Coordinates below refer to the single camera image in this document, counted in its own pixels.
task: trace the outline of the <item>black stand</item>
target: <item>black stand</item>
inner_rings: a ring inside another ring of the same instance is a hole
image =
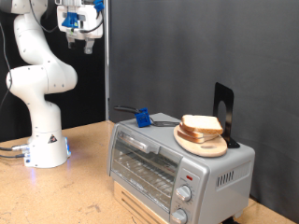
[[[226,117],[225,117],[225,128],[222,137],[227,143],[228,148],[238,148],[240,145],[231,138],[231,129],[233,122],[233,106],[234,106],[234,92],[216,82],[215,84],[215,96],[214,96],[214,106],[213,106],[213,116],[218,117],[218,108],[221,101],[224,102],[226,107]]]

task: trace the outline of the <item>wooden plate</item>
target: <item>wooden plate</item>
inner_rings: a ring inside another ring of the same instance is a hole
[[[202,157],[219,157],[226,153],[225,140],[219,136],[205,143],[193,143],[178,136],[179,125],[174,130],[174,136],[180,146],[191,153]]]

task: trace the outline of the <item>toaster oven window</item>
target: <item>toaster oven window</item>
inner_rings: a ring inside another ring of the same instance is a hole
[[[145,153],[117,138],[112,152],[112,171],[169,213],[181,157],[161,147],[159,154]]]

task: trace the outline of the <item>toaster oven handle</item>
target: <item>toaster oven handle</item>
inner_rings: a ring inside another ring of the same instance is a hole
[[[118,136],[122,141],[126,142],[127,144],[129,144],[132,147],[138,148],[139,150],[141,150],[145,153],[150,153],[150,152],[153,152],[155,154],[159,153],[158,147],[156,148],[156,147],[152,147],[149,144],[142,143],[124,132],[119,132]]]

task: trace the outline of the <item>control knob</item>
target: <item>control knob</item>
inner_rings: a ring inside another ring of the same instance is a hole
[[[171,214],[171,219],[179,224],[187,223],[187,215],[182,209],[179,209],[173,214]]]
[[[187,186],[178,188],[176,194],[183,202],[187,202],[191,198],[191,190]]]

